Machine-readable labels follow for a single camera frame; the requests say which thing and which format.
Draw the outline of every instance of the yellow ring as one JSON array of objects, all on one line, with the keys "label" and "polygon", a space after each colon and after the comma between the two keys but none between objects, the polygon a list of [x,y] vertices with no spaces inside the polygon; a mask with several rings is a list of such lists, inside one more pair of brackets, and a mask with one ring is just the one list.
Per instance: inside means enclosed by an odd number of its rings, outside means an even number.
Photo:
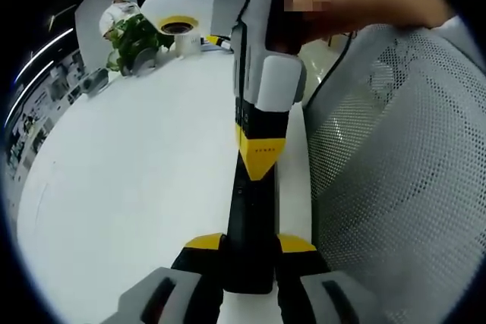
[{"label": "yellow ring", "polygon": [[171,23],[187,23],[187,24],[190,24],[193,28],[195,28],[199,25],[197,20],[195,20],[192,17],[187,17],[185,15],[174,15],[172,17],[162,19],[159,22],[159,29],[162,29],[162,27],[166,26],[167,24],[171,24]]}]

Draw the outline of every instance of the white wall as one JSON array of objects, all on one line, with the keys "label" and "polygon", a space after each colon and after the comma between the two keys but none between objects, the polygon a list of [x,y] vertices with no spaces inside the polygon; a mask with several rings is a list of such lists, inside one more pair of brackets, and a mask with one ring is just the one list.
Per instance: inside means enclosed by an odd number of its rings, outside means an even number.
[{"label": "white wall", "polygon": [[99,33],[99,19],[112,0],[83,0],[76,10],[76,34],[87,72],[104,68],[112,45]]}]

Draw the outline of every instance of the white table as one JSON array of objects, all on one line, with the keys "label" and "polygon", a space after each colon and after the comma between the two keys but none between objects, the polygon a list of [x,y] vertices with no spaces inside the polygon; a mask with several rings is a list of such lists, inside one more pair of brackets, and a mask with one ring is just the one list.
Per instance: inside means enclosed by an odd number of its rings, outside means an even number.
[{"label": "white table", "polygon": [[[170,267],[186,242],[224,232],[237,157],[232,56],[176,59],[81,96],[30,170],[17,236],[35,282],[69,323],[98,323],[120,294]],[[311,238],[300,105],[279,162],[280,231]],[[226,294],[219,322],[281,322],[275,291]]]}]

